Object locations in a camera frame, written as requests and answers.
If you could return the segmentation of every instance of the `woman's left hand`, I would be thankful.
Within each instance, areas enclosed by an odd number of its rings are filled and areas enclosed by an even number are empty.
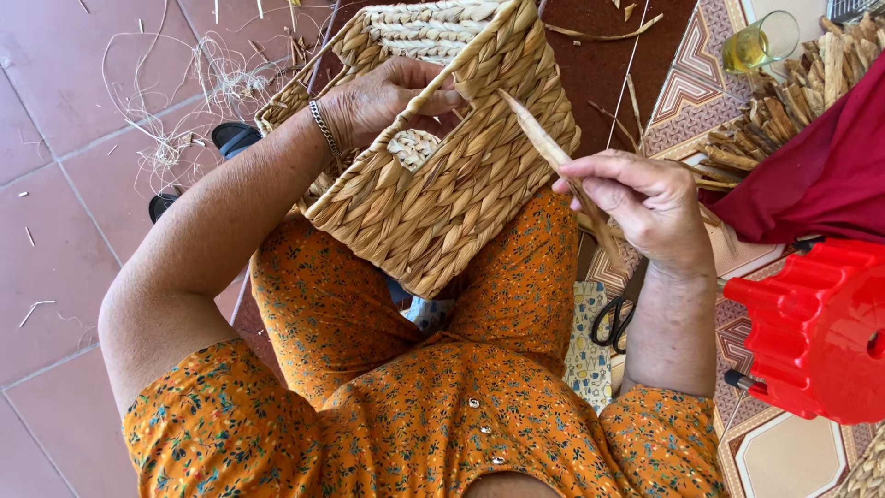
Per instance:
[[[367,146],[442,70],[442,66],[413,58],[390,58],[368,74],[329,91],[317,101],[319,113],[342,151]],[[443,138],[459,122],[452,110],[465,104],[450,78],[418,110],[408,128]]]

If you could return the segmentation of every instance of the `scissors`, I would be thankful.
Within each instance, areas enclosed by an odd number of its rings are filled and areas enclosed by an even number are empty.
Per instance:
[[[595,344],[598,344],[599,346],[611,346],[617,354],[627,353],[627,349],[621,347],[619,342],[620,338],[623,337],[624,332],[627,330],[630,321],[633,320],[633,313],[636,311],[636,302],[639,300],[639,292],[643,289],[643,282],[645,281],[645,270],[648,267],[649,259],[643,256],[639,261],[639,266],[636,267],[633,276],[631,276],[630,280],[627,282],[627,286],[624,288],[624,293],[606,303],[602,311],[600,311],[599,314],[596,315],[596,318],[593,319],[593,328],[590,329],[590,340]],[[626,301],[630,301],[633,306],[630,308],[630,311],[627,312],[626,316],[621,317],[621,308]],[[611,331],[607,338],[599,338],[600,323],[602,322],[603,317],[608,315],[611,311],[614,311]]]

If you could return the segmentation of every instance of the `dress sleeve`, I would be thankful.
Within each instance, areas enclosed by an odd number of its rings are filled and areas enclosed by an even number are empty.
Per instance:
[[[279,496],[316,486],[316,412],[242,339],[185,358],[123,418],[139,495]]]
[[[637,385],[600,414],[614,461],[641,496],[727,496],[712,400]]]

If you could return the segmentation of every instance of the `red fabric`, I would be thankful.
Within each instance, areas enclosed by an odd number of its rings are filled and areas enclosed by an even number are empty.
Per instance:
[[[885,244],[885,57],[728,195],[711,193],[701,201],[745,242],[820,234]]]

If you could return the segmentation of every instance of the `orange floral dress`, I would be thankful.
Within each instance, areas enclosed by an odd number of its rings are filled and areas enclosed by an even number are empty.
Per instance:
[[[712,401],[637,386],[597,418],[561,380],[575,234],[566,198],[534,195],[426,338],[377,268],[291,215],[251,263],[288,385],[237,339],[146,387],[123,423],[141,495],[458,495],[496,471],[563,496],[726,495]]]

